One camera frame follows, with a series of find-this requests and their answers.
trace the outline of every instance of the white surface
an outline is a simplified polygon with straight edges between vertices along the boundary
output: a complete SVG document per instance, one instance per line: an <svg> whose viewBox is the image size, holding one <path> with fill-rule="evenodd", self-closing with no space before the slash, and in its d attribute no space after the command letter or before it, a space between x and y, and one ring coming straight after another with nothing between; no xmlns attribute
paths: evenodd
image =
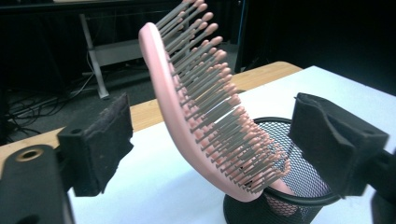
<svg viewBox="0 0 396 224"><path fill-rule="evenodd" d="M317 67L247 91L241 98L253 119L291 118L297 92L326 98L365 119L390 135L387 151L396 148L396 97ZM134 149L121 161L105 194L76 198L69 192L78 224L225 223L224 194L184 161L163 123L135 133L132 142ZM372 195L368 188L363 197L325 206L313 223L372 223Z"/></svg>

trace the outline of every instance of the hairbrush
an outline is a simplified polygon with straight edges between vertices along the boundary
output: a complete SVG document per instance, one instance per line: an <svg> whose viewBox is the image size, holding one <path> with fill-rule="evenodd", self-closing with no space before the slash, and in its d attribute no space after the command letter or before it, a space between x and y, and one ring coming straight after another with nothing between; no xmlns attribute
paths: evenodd
<svg viewBox="0 0 396 224"><path fill-rule="evenodd" d="M226 52L216 48L222 37L206 39L218 29L206 9L203 0L182 1L156 24L146 23L139 44L180 154L218 189L250 202L273 183L287 188L277 180L290 162L240 105L231 69L221 62Z"/></svg>

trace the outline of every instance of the hairbrush bristle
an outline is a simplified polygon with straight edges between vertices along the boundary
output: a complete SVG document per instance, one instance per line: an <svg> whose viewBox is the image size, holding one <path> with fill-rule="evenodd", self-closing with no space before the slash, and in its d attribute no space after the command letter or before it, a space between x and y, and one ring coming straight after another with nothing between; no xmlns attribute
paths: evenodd
<svg viewBox="0 0 396 224"><path fill-rule="evenodd" d="M283 148L249 118L222 63L222 38L203 0L183 1L139 32L165 124L183 157L207 180L242 202L290 170Z"/></svg>

